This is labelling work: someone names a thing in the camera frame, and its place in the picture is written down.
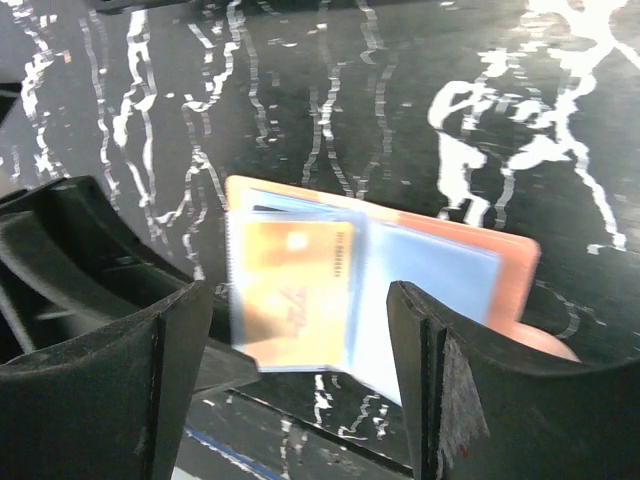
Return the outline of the pink leather card holder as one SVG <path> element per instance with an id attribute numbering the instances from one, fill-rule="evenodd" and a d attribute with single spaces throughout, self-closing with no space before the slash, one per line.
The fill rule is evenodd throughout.
<path id="1" fill-rule="evenodd" d="M 258 365 L 264 372 L 344 372 L 399 402 L 386 307 L 395 281 L 411 282 L 519 343 L 568 360 L 574 356 L 558 338 L 521 322 L 540 253 L 531 239 L 246 176 L 228 178 L 226 190 L 232 344 L 245 354 L 239 294 L 243 226 L 254 220 L 348 221 L 356 228 L 343 361 L 280 371 Z"/>

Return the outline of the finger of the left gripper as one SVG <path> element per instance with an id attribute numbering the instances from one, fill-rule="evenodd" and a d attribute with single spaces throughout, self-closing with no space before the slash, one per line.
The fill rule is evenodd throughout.
<path id="1" fill-rule="evenodd" d="M 209 334 L 208 286 L 126 225 L 89 176 L 1 199 L 1 320 L 20 348 L 5 400 L 202 396 L 256 381 Z"/>

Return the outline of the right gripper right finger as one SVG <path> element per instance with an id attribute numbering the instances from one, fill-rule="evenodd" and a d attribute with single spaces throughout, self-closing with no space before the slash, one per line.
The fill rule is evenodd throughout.
<path id="1" fill-rule="evenodd" d="M 511 340 L 395 281 L 387 315 L 417 479 L 635 479 L 639 363 Z"/>

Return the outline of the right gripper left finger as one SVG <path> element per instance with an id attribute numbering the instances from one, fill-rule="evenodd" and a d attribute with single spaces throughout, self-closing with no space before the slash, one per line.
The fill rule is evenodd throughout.
<path id="1" fill-rule="evenodd" d="M 2 478 L 170 478 L 212 310 L 197 281 L 2 365 Z"/>

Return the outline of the orange card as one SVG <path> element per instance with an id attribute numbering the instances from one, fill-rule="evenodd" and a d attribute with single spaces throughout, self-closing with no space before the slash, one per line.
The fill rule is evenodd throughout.
<path id="1" fill-rule="evenodd" d="M 239 294 L 247 354 L 273 371 L 340 364 L 355 226 L 254 220 L 242 233 Z"/>

